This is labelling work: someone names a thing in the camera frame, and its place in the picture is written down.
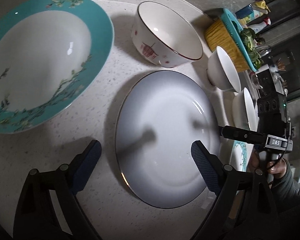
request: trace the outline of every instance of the floral pattern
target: floral pattern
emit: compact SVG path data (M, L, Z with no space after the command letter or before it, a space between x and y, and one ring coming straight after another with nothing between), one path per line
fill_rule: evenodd
M242 166L241 171L246 171L246 169L247 169L247 147L246 147L246 144L244 142L234 141L232 151L237 146L240 146L241 150L242 150L241 163L240 163L240 166Z
M158 54L156 54L154 52L154 50L152 49L152 47L153 47L154 44L152 44L152 46L149 46L149 45L145 44L144 42L142 43L142 45L141 45L140 48L142 49L142 54L145 57L151 57L152 59L154 59L155 57L157 57Z
M74 8L75 6L82 4L83 0L52 0L52 3L48 4L46 8L50 8L53 4L57 7L62 7L66 2L70 3L69 8Z
M83 85L75 87L75 84L80 81L77 77L79 73L86 70L85 65L91 60L91 57L92 56L89 55L87 60L82 62L82 69L80 71L75 72L72 70L71 78L61 80L59 87L53 94L52 98L41 106L30 110L23 109L21 111L17 110L15 112L9 112L7 111L10 104L9 95L5 95L4 100L0 103L0 128L5 128L6 125L10 125L15 128L15 132L30 128L33 126L32 121L43 115L47 107L54 106L61 101L65 101L68 98L72 98L74 95L77 95L82 89L84 89ZM5 69L0 76L0 80L7 76L8 71L8 68Z

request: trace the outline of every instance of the teal floral plate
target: teal floral plate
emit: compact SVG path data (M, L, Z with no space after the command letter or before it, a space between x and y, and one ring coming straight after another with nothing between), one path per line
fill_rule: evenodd
M246 143L240 141L234 141L231 157L230 157L230 164L237 170L237 171L246 171L247 164L248 164L248 154L247 154L247 146Z
M91 0L29 0L0 19L0 133L39 125L95 79L114 41Z

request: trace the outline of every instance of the countertop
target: countertop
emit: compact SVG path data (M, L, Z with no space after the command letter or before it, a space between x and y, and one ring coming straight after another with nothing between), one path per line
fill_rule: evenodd
M0 17L25 0L0 0ZM55 170L70 163L91 139L101 142L103 152L85 189L77 194L79 203L101 237L107 239L189 239L208 210L205 189L189 204L175 209L158 209L136 198L127 189L118 169L114 151L114 129L120 106L131 87L146 74L160 70L146 62L133 47L130 29L137 4L144 0L95 0L109 14L115 40L105 66L90 85L61 114L31 130L0 134L0 223L12 235L14 213L28 172ZM174 9L201 28L210 24L207 16L183 0L153 0ZM198 29L202 37L203 30ZM204 40L203 58L173 68L186 74L206 92L219 125L233 125L233 93L222 93L209 85L207 60L211 55ZM232 144L222 141L221 152L230 158ZM60 208L55 206L62 219ZM60 222L64 230L66 223Z

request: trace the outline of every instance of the blue gripper pad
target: blue gripper pad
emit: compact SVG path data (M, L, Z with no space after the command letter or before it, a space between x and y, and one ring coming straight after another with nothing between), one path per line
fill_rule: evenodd
M70 163L69 171L72 180L71 192L76 195L86 186L91 173L93 172L101 156L101 143L92 140L83 153L78 154Z
M222 176L222 174L218 174L218 171L222 172L222 170L217 169L218 171L216 171L211 165L210 161L208 160L208 158L215 157L217 159L215 163L218 164L218 161L220 162L218 157L210 154L201 141L195 141L194 143L192 143L191 156L195 164L197 165L197 168L201 176L203 177L204 182L207 184L208 189L214 192L216 195L219 195L222 189L222 185L220 185L222 183L220 181L220 176Z

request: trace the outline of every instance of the kitchen utensil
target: kitchen utensil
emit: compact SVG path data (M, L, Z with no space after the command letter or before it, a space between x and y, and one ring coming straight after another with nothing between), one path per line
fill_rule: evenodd
M257 130L257 117L249 90L243 90L232 101L232 115L236 127L251 131Z
M261 46L257 46L256 50L260 54L261 57L264 57L271 52L272 48L268 45L261 45Z
M139 4L131 37L146 60L162 67L193 62L203 55L194 28L175 11L156 2Z
M240 92L241 84L234 64L221 47L217 47L208 60L209 82L223 91Z
M256 72L239 35L242 26L232 12L228 9L223 11L220 18L205 31L209 48L214 51L217 46L222 47L232 59L237 72L248 69Z
M202 89L175 71L145 76L125 99L117 121L115 148L123 179L151 206L187 204L206 187L191 157L194 140L218 155L218 124Z
M91 0L29 0L0 19L0 133L67 108L106 62L114 30Z

